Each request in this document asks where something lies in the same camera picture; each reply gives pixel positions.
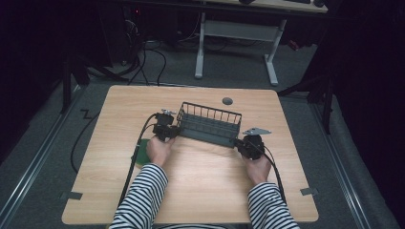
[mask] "hand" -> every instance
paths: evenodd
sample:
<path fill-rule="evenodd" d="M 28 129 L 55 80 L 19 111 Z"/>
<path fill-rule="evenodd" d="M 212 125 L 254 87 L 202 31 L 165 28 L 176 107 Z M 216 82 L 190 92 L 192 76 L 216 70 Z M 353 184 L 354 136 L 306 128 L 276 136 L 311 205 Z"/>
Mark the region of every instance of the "hand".
<path fill-rule="evenodd" d="M 171 138 L 167 142 L 160 141 L 157 136 L 152 137 L 146 146 L 146 154 L 152 163 L 163 167 L 164 163 L 170 156 L 172 145 L 175 138 Z"/>
<path fill-rule="evenodd" d="M 242 159 L 245 162 L 247 175 L 255 186 L 259 183 L 267 182 L 271 164 L 265 156 L 261 156 L 259 159 L 255 160 L 242 156 Z"/>

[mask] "wire basket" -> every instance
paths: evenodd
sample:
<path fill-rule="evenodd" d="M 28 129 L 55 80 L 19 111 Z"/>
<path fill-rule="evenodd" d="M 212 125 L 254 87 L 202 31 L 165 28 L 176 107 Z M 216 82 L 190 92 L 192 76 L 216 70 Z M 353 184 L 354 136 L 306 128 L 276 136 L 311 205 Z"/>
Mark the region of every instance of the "wire basket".
<path fill-rule="evenodd" d="M 183 102 L 177 120 L 181 136 L 233 148 L 242 115 Z"/>

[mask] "striped sleeve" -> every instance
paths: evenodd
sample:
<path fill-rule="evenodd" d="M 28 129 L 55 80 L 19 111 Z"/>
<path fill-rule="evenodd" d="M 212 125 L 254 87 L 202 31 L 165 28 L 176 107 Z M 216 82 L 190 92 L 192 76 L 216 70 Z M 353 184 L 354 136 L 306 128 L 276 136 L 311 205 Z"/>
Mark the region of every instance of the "striped sleeve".
<path fill-rule="evenodd" d="M 152 228 L 167 182 L 161 167 L 144 165 L 119 205 L 110 228 Z"/>
<path fill-rule="evenodd" d="M 299 228 L 274 183 L 256 185 L 248 194 L 253 228 Z"/>

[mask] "gray carpet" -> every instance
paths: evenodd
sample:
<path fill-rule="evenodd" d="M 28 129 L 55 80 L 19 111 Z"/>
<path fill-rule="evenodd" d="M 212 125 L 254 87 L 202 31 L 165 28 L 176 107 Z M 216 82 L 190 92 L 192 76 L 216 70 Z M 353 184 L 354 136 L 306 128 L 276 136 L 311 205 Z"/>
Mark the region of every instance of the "gray carpet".
<path fill-rule="evenodd" d="M 265 43 L 242 47 L 227 46 L 220 52 L 207 51 L 205 54 L 203 79 L 194 78 L 196 48 L 166 47 L 157 43 L 148 44 L 164 54 L 166 67 L 161 83 L 192 85 L 200 87 L 257 88 L 281 91 L 300 81 L 316 47 L 303 48 L 297 52 L 281 46 L 274 59 L 279 86 L 272 87 L 266 75 L 263 57 Z M 157 80 L 163 66 L 163 58 L 156 52 L 146 52 L 144 74 L 149 82 Z M 119 72 L 123 67 L 116 66 Z M 138 75 L 134 85 L 144 82 Z M 75 173 L 70 164 L 71 150 L 75 140 L 89 119 L 83 118 L 82 109 L 89 110 L 89 116 L 99 112 L 111 85 L 117 84 L 108 78 L 92 77 L 92 82 L 77 100 L 52 150 L 30 191 L 16 211 L 10 228 L 105 228 L 104 225 L 65 225 L 61 216 L 66 200 L 60 199 L 62 192 L 69 192 L 75 182 Z M 0 206 L 4 206 L 27 170 L 47 132 L 58 118 L 61 109 L 61 87 L 57 88 L 49 101 L 32 119 L 29 130 L 24 134 L 12 154 L 0 167 Z M 319 194 L 314 196 L 319 220 L 314 223 L 300 223 L 302 228 L 357 228 L 351 209 L 342 192 L 333 169 L 329 149 L 322 129 L 307 100 L 301 94 L 282 97 L 282 106 L 288 126 L 301 158 L 311 188 Z M 363 203 L 372 228 L 398 228 L 393 216 L 384 204 L 373 180 L 353 146 L 349 132 L 341 117 L 338 105 L 333 104 L 331 116 L 332 139 L 355 190 Z M 75 148 L 75 166 L 79 167 L 90 140 L 95 122 L 84 132 Z"/>

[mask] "table top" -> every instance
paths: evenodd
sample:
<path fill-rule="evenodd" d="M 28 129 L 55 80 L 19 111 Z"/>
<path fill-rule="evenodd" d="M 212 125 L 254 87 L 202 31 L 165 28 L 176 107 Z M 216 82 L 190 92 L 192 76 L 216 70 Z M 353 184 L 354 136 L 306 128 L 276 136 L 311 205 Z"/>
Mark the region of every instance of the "table top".
<path fill-rule="evenodd" d="M 233 104 L 224 105 L 224 97 Z M 252 127 L 272 131 L 262 139 L 275 158 L 292 216 L 297 221 L 318 219 L 312 196 L 300 192 L 309 185 L 274 91 L 113 86 L 72 189 L 82 198 L 68 200 L 64 223 L 112 222 L 144 122 L 161 109 L 177 112 L 183 101 L 242 114 L 239 139 Z M 144 138 L 152 135 L 148 129 Z M 236 148 L 178 136 L 172 150 L 163 168 L 169 184 L 155 223 L 250 222 L 247 193 L 252 183 Z M 133 178 L 138 172 L 135 168 Z M 273 170 L 268 180 L 276 182 Z"/>
<path fill-rule="evenodd" d="M 242 3 L 239 2 L 239 0 L 205 0 L 205 1 L 212 3 L 243 5 Z M 320 13 L 328 12 L 328 8 L 326 6 L 323 6 L 322 8 L 316 7 L 313 4 L 313 0 L 311 0 L 309 4 L 291 2 L 286 0 L 255 0 L 252 3 L 243 6 L 273 8 L 279 10 L 296 10 L 302 12 L 320 12 Z"/>

